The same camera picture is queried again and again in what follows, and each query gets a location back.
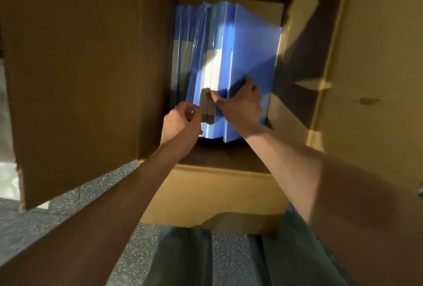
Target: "speckled floor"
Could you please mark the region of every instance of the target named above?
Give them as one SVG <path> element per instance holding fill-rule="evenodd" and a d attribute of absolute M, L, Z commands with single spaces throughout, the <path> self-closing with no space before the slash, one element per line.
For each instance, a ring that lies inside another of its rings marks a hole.
<path fill-rule="evenodd" d="M 48 209 L 20 212 L 18 202 L 0 198 L 0 264 L 25 249 L 137 166 L 127 164 L 50 201 Z M 139 224 L 119 258 L 108 285 L 140 285 L 147 274 L 159 225 Z M 213 232 L 213 285 L 257 285 L 245 235 Z"/>

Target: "hand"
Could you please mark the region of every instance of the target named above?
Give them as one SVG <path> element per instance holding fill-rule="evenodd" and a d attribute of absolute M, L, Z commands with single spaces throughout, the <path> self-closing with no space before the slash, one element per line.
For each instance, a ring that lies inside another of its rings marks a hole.
<path fill-rule="evenodd" d="M 203 133 L 199 108 L 185 101 L 174 107 L 163 120 L 160 146 L 175 142 L 175 150 L 180 157 L 186 156 Z"/>
<path fill-rule="evenodd" d="M 230 99 L 221 98 L 216 91 L 211 91 L 211 98 L 220 108 L 226 120 L 244 138 L 249 136 L 263 114 L 260 106 L 262 97 L 260 87 L 247 77 L 245 85 Z"/>

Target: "stack of binders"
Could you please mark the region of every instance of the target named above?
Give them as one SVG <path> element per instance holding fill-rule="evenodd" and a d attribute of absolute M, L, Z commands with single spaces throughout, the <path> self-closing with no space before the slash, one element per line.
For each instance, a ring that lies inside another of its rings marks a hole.
<path fill-rule="evenodd" d="M 274 26 L 239 4 L 204 2 L 177 6 L 173 37 L 170 106 L 187 101 L 200 106 L 204 138 L 241 136 L 209 98 L 210 90 L 231 98 L 245 77 L 260 86 L 264 124 L 272 90 L 282 27 Z"/>

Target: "person's left hand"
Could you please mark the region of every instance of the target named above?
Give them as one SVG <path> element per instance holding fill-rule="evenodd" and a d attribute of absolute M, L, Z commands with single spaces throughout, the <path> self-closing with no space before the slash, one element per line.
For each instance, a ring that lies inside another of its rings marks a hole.
<path fill-rule="evenodd" d="M 175 149 L 181 158 L 194 147 L 201 131 L 200 107 L 185 101 L 174 107 L 163 120 L 160 145 L 175 142 Z"/>

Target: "cardboard box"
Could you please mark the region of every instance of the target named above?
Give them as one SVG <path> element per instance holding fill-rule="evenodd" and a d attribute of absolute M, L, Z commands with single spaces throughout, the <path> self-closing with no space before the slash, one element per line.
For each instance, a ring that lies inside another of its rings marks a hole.
<path fill-rule="evenodd" d="M 174 5 L 183 0 L 0 1 L 24 209 L 148 157 L 160 140 Z M 422 0 L 252 3 L 285 4 L 269 125 L 417 188 Z M 271 234 L 287 204 L 245 142 L 201 140 L 141 221 Z"/>

